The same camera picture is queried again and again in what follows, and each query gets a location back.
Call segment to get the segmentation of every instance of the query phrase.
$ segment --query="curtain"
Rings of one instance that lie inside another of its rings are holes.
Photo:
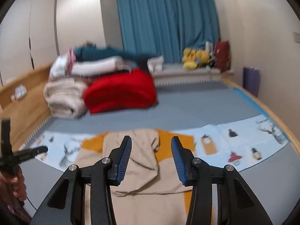
[[[214,0],[118,0],[124,50],[181,62],[186,47],[219,39]]]

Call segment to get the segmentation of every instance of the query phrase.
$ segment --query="power socket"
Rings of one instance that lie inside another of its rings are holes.
[[[300,43],[300,33],[293,32],[293,34],[294,34],[294,41],[296,43]]]

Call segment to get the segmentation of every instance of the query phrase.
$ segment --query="ribbed blue pad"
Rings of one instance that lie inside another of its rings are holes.
[[[182,184],[185,185],[187,182],[187,179],[185,176],[185,165],[184,165],[181,155],[179,153],[176,142],[174,141],[173,138],[171,140],[171,150],[172,150],[172,155],[173,155],[173,159],[175,162],[178,178],[182,182]]]
[[[118,177],[117,177],[118,184],[121,184],[121,182],[124,180],[125,172],[130,158],[131,148],[132,148],[132,142],[131,139],[129,138],[118,167]]]

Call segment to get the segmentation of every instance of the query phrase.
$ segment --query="human hand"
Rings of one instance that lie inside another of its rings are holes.
[[[8,205],[12,205],[13,201],[11,195],[7,189],[7,184],[13,186],[13,195],[20,201],[24,201],[27,198],[26,186],[24,184],[25,178],[22,174],[22,170],[18,167],[17,176],[11,176],[6,173],[0,172],[0,197]]]

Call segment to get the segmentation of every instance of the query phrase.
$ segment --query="curtain fold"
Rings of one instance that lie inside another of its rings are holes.
[[[219,39],[214,0],[118,0],[124,50],[181,62],[186,47]]]

